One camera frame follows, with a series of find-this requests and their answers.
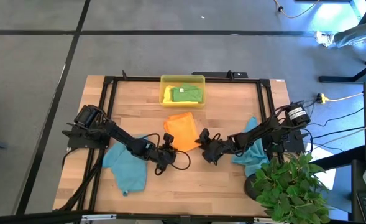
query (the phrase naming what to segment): green leaves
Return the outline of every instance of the green leaves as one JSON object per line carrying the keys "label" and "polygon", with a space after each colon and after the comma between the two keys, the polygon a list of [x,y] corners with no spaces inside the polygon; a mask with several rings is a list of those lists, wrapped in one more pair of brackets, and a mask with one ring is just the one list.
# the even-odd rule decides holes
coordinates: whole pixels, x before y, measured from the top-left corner
{"label": "green leaves", "polygon": [[277,222],[292,224],[321,224],[329,222],[326,201],[319,193],[325,186],[314,175],[324,170],[309,164],[311,154],[295,158],[288,155],[289,162],[279,164],[273,158],[257,170],[252,187],[260,195],[256,198],[265,213]]}
{"label": "green leaves", "polygon": [[318,172],[325,172],[325,170],[316,164],[309,164],[309,171],[316,174]]}

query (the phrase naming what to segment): teal towel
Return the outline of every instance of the teal towel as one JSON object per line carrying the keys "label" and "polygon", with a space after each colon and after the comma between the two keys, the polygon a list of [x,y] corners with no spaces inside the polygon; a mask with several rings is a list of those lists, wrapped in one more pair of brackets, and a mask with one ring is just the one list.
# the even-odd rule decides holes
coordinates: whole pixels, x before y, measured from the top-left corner
{"label": "teal towel", "polygon": [[[257,118],[253,117],[247,123],[247,126],[243,132],[250,131],[257,126]],[[269,163],[268,157],[263,150],[262,140],[258,139],[254,142],[241,157],[235,155],[232,156],[231,162],[235,164],[241,164],[245,166],[246,177],[256,173],[256,170],[262,168],[263,163]]]}
{"label": "teal towel", "polygon": [[147,161],[133,156],[126,146],[115,143],[105,154],[103,167],[111,168],[123,196],[128,192],[143,191],[147,181]]}

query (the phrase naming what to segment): plastic container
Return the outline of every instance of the plastic container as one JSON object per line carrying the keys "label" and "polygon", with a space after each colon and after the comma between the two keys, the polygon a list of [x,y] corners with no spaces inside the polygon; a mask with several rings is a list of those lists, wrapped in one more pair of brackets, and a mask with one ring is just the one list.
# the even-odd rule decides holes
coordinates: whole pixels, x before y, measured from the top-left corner
{"label": "plastic container", "polygon": [[[175,87],[181,86],[183,83],[197,86],[202,89],[202,102],[201,103],[164,103],[163,95],[165,93],[166,86],[171,85]],[[205,92],[205,77],[203,75],[162,75],[160,77],[160,91],[159,91],[159,103],[164,107],[189,107],[189,108],[202,108],[205,105],[206,92]]]}

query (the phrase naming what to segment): wooden table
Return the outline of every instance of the wooden table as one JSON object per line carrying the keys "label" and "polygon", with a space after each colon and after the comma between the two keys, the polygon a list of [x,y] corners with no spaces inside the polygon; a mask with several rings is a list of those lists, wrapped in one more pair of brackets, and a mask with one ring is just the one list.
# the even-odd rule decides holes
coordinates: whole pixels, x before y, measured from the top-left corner
{"label": "wooden table", "polygon": [[[88,76],[80,107],[98,105],[104,76]],[[289,103],[284,80],[270,80],[275,107]],[[201,108],[163,108],[158,102],[159,82],[118,82],[112,119],[131,135],[164,134],[163,122],[173,114],[192,112],[198,133],[208,128],[211,136],[222,138],[241,132],[248,120],[256,116],[261,121],[257,89],[246,83],[207,83],[206,105]],[[267,116],[268,101],[263,90]],[[143,192],[131,192],[127,197],[117,188],[109,168],[101,172],[96,199],[96,212],[240,215],[267,216],[264,208],[245,195],[244,167],[231,163],[231,155],[224,155],[218,165],[207,163],[202,149],[193,149],[191,167],[176,170],[168,166],[161,175],[154,174],[155,164],[147,163],[147,183]],[[81,184],[88,149],[71,153],[63,168],[53,208],[60,208]],[[177,155],[175,165],[184,167],[184,155]],[[91,186],[88,187],[84,208],[88,208]]]}

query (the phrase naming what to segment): gray carpet floor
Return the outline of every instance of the gray carpet floor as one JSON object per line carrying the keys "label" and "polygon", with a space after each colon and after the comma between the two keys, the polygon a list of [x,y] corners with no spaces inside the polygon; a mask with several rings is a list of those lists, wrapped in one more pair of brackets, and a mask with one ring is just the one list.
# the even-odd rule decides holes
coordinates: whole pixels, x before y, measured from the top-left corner
{"label": "gray carpet floor", "polygon": [[[310,3],[280,1],[286,13],[298,14]],[[0,1],[0,29],[75,30],[84,0]],[[340,31],[358,18],[348,3],[321,3],[297,19],[275,12],[268,1],[92,1],[83,30],[256,30]],[[0,35],[0,215],[12,213],[40,129],[63,70],[72,36]],[[340,98],[362,91],[361,85],[319,83],[320,75],[352,76],[365,68],[366,44],[324,48],[310,37],[141,35],[81,36],[56,113],[39,175],[27,209],[49,212],[62,171],[68,128],[78,110],[87,75],[131,76],[189,74],[193,71],[247,72],[250,78],[285,79],[291,101],[310,100],[317,93]],[[316,105],[312,120],[327,119],[363,107],[361,96]],[[308,128],[314,136],[363,126],[363,114]],[[334,136],[321,139],[326,142]],[[364,134],[329,146],[343,150],[364,143]],[[338,169],[336,178],[349,169]],[[334,195],[344,201],[349,188],[335,181]]]}

